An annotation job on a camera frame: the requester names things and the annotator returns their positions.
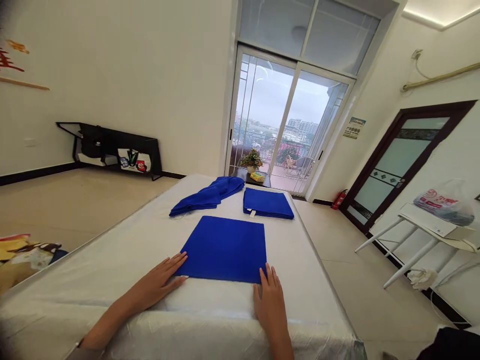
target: table leg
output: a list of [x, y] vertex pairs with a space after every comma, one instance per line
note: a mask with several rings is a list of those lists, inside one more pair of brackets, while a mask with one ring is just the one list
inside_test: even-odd
[[394, 252], [400, 245], [402, 245], [402, 244], [405, 242], [405, 240], [407, 240], [410, 236], [412, 236], [412, 234], [413, 234], [417, 229], [418, 229], [418, 227], [416, 227], [416, 226], [414, 225], [414, 226], [410, 229], [410, 231], [407, 232], [407, 233], [405, 234], [405, 236], [400, 239], [399, 242], [397, 242], [396, 244], [394, 244], [394, 245], [391, 247], [391, 249], [388, 250], [388, 252], [385, 254], [385, 257], [388, 258], [389, 255], [392, 255], [393, 252]]
[[392, 222], [389, 226], [384, 228], [382, 231], [380, 231], [377, 235], [372, 236], [370, 239], [365, 241], [362, 245], [358, 247], [357, 250], [355, 250], [356, 253], [358, 253], [360, 250], [362, 250], [364, 247], [366, 247], [368, 244], [373, 243], [375, 240], [377, 240], [379, 237], [381, 237], [383, 234], [385, 234], [387, 231], [390, 229], [396, 227], [398, 224], [400, 224], [403, 220], [405, 220], [403, 217], [398, 217], [394, 222]]
[[432, 237], [431, 240], [420, 249], [419, 252], [417, 252], [410, 260], [408, 260], [405, 265], [401, 267], [393, 276], [383, 285], [383, 288], [386, 289], [390, 285], [394, 283], [395, 280], [400, 278], [404, 273], [406, 273], [410, 268], [421, 258], [425, 256], [426, 253], [428, 253], [430, 250], [432, 250], [435, 245], [437, 245], [440, 241], [437, 240], [436, 238]]

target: small table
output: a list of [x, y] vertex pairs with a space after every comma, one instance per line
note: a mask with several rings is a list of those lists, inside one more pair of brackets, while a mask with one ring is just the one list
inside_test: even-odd
[[240, 178], [242, 179], [244, 182], [246, 182], [247, 184], [252, 184], [252, 185], [257, 185], [257, 186], [263, 186], [265, 188], [271, 188], [272, 185], [270, 184], [270, 176], [266, 173], [266, 172], [261, 172], [261, 171], [257, 171], [257, 173], [260, 173], [262, 174], [264, 177], [265, 177], [265, 181], [264, 182], [258, 182], [258, 181], [255, 181], [253, 180], [251, 177], [250, 177], [250, 174], [247, 172], [247, 169], [246, 168], [243, 168], [243, 167], [238, 167], [232, 174], [232, 176], [235, 176], [237, 178]]
[[385, 234], [386, 232], [390, 231], [394, 227], [396, 227], [398, 224], [400, 224], [403, 221], [407, 221], [410, 224], [413, 225], [413, 227], [408, 231], [399, 241], [393, 241], [393, 240], [386, 240], [383, 239], [382, 241], [386, 241], [389, 243], [395, 243], [394, 246], [388, 252], [385, 254], [385, 257], [388, 257], [389, 255], [392, 254], [393, 251], [395, 251], [401, 244], [403, 244], [416, 230], [420, 229], [427, 233], [428, 235], [431, 236], [430, 241], [422, 247], [410, 260], [408, 260], [393, 276], [383, 285], [383, 288], [386, 289], [390, 285], [394, 283], [395, 280], [400, 278], [403, 274], [405, 274], [408, 270], [412, 269], [412, 266], [415, 265], [421, 258], [423, 258], [430, 250], [432, 250], [435, 245], [438, 243], [444, 243], [448, 246], [450, 246], [449, 252], [447, 257], [445, 257], [441, 263], [439, 263], [435, 270], [437, 273], [439, 273], [447, 263], [452, 260], [452, 258], [457, 254], [459, 250], [464, 250], [468, 251], [470, 253], [478, 253], [477, 248], [475, 247], [474, 244], [467, 240], [452, 240], [448, 239], [445, 237], [441, 237], [437, 233], [431, 231], [427, 227], [423, 226], [421, 223], [419, 223], [416, 219], [413, 219], [411, 217], [406, 216], [405, 214], [399, 213], [397, 216], [397, 219], [391, 223], [389, 226], [381, 230], [379, 233], [377, 233], [375, 236], [372, 236], [369, 240], [365, 241], [358, 249], [355, 250], [357, 253], [364, 247], [366, 247], [368, 244], [373, 243], [375, 240], [377, 240], [380, 236]]

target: sky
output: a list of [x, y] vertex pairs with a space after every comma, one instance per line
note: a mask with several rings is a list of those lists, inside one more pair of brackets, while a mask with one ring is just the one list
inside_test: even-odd
[[[236, 112], [244, 119], [260, 121], [262, 124], [279, 128], [292, 85], [294, 69], [282, 67], [285, 72], [283, 73], [273, 70], [266, 62], [263, 64], [268, 67], [255, 66], [256, 59], [253, 57], [251, 59], [248, 76], [246, 72], [242, 72], [241, 75], [242, 78], [247, 77], [247, 81], [240, 80]], [[243, 64], [242, 68], [247, 70], [247, 65]], [[305, 75], [322, 80], [317, 75], [300, 74], [287, 119], [302, 119], [318, 124], [329, 101], [328, 87], [302, 79], [306, 77]]]

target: door frame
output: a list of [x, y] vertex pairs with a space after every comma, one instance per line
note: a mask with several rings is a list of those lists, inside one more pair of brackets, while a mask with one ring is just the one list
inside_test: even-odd
[[[309, 64], [304, 63], [304, 62], [289, 60], [289, 59], [286, 59], [286, 58], [281, 57], [281, 56], [271, 55], [268, 52], [260, 51], [260, 50], [257, 50], [255, 48], [239, 44], [238, 47], [237, 47], [235, 74], [234, 74], [234, 81], [233, 81], [233, 95], [232, 95], [231, 111], [230, 111], [230, 121], [229, 121], [229, 124], [228, 124], [228, 133], [227, 133], [227, 136], [228, 136], [227, 140], [228, 141], [227, 141], [227, 152], [226, 152], [226, 158], [225, 158], [224, 174], [227, 175], [229, 173], [229, 167], [230, 167], [230, 156], [232, 154], [233, 132], [234, 132], [234, 126], [235, 126], [235, 115], [236, 115], [236, 111], [237, 111], [237, 102], [238, 102], [238, 97], [239, 97], [240, 72], [241, 72], [241, 69], [242, 69], [243, 54], [254, 56], [256, 58], [263, 59], [263, 60], [266, 60], [266, 61], [272, 61], [272, 62], [274, 62], [278, 65], [282, 65], [282, 66], [285, 66], [285, 67], [288, 67], [288, 68], [294, 70], [293, 79], [292, 79], [292, 82], [291, 82], [291, 85], [290, 85], [290, 91], [288, 93], [288, 98], [287, 98], [287, 101], [285, 103], [285, 109], [284, 109], [284, 112], [283, 112], [283, 117], [281, 119], [281, 123], [280, 123], [280, 126], [278, 128], [278, 134], [279, 135], [283, 134], [283, 131], [285, 130], [285, 126], [287, 124], [288, 116], [289, 116], [289, 113], [290, 113], [290, 108], [291, 108], [292, 101], [293, 101], [293, 98], [294, 98], [294, 95], [295, 95], [295, 90], [297, 88], [297, 83], [298, 83], [298, 80], [299, 80], [299, 77], [300, 77], [300, 73], [302, 71], [305, 71], [305, 72], [308, 72], [308, 73], [311, 73], [311, 74], [314, 74], [314, 75], [318, 75], [318, 76], [321, 76], [321, 77], [324, 77], [326, 79], [330, 79], [330, 80], [333, 80], [333, 81], [336, 81], [336, 82], [339, 82], [339, 83], [343, 83], [343, 84], [346, 84], [348, 86], [347, 90], [345, 92], [345, 95], [343, 96], [343, 99], [340, 103], [340, 106], [338, 107], [335, 118], [333, 119], [333, 121], [329, 125], [329, 128], [326, 131], [325, 136], [323, 138], [322, 144], [321, 144], [321, 146], [318, 150], [319, 156], [321, 157], [324, 150], [327, 148], [327, 145], [328, 145], [328, 143], [331, 139], [331, 136], [334, 132], [334, 129], [336, 128], [337, 123], [338, 123], [338, 121], [339, 121], [339, 119], [342, 115], [342, 112], [343, 112], [345, 106], [346, 106], [346, 103], [348, 102], [348, 99], [350, 97], [350, 93], [352, 92], [352, 88], [353, 88], [353, 85], [355, 84], [356, 80], [351, 78], [351, 77], [344, 76], [344, 75], [338, 74], [336, 72], [331, 72], [331, 71], [328, 71], [328, 70], [325, 70], [323, 68], [319, 68], [319, 67], [316, 67], [316, 66], [313, 66], [313, 65], [309, 65]], [[269, 176], [272, 174], [273, 167], [275, 166], [275, 160], [278, 156], [278, 150], [279, 150], [279, 147], [280, 147], [281, 138], [282, 137], [279, 136], [279, 139], [280, 139], [280, 141], [279, 141], [279, 139], [277, 137], [277, 140], [275, 142], [275, 147], [273, 149], [272, 158], [271, 158], [271, 161], [270, 161], [270, 167], [268, 169], [268, 175]], [[319, 160], [320, 160], [320, 158], [314, 161], [313, 167], [311, 169], [311, 174], [315, 174], [315, 171], [317, 170], [317, 168], [319, 166], [319, 163], [320, 163]], [[303, 196], [307, 192], [307, 190], [308, 190], [308, 188], [311, 184], [312, 178], [313, 178], [313, 176], [308, 177], [308, 180], [307, 180], [307, 182], [305, 184], [305, 187], [304, 187], [302, 192], [289, 191], [289, 193], [294, 194], [294, 195]]]
[[[360, 174], [353, 183], [350, 191], [345, 197], [343, 203], [340, 205], [340, 211], [364, 234], [367, 234], [375, 225], [376, 220], [390, 207], [394, 200], [400, 195], [406, 185], [415, 177], [418, 171], [427, 162], [433, 150], [447, 138], [447, 136], [455, 129], [464, 116], [475, 105], [477, 100], [452, 102], [440, 105], [429, 105], [420, 107], [411, 107], [400, 109], [395, 119], [389, 126], [386, 133], [381, 138], [372, 155], [366, 162]], [[374, 170], [377, 163], [389, 148], [392, 141], [396, 138], [399, 130], [402, 128], [407, 120], [424, 119], [424, 118], [449, 118], [445, 125], [439, 130], [435, 138], [423, 150], [420, 156], [412, 164], [403, 176], [403, 182], [399, 182], [397, 186], [388, 194], [385, 200], [380, 204], [377, 210], [362, 224], [357, 218], [350, 214], [347, 209], [354, 201], [362, 186], [367, 181], [368, 177]]]

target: black rack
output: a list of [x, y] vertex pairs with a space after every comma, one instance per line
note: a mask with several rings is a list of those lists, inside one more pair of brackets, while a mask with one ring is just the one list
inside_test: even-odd
[[[163, 175], [162, 172], [162, 161], [160, 160], [160, 150], [159, 150], [159, 141], [153, 137], [135, 135], [128, 132], [118, 131], [109, 129], [106, 127], [100, 127], [95, 125], [90, 125], [84, 122], [56, 122], [56, 125], [66, 131], [67, 133], [74, 136], [73, 138], [73, 149], [72, 157], [76, 163], [79, 163], [78, 153], [81, 152], [82, 144], [82, 130], [88, 129], [89, 127], [96, 128], [102, 133], [102, 150], [106, 155], [112, 155], [117, 158], [118, 163], [108, 166], [102, 166], [103, 168], [109, 170], [118, 170], [122, 173], [131, 173], [137, 174], [139, 176], [151, 176], [151, 180], [155, 181], [161, 178]], [[150, 156], [151, 168], [150, 171], [146, 173], [125, 171], [122, 170], [120, 165], [120, 158], [118, 149], [135, 149], [136, 151]]]

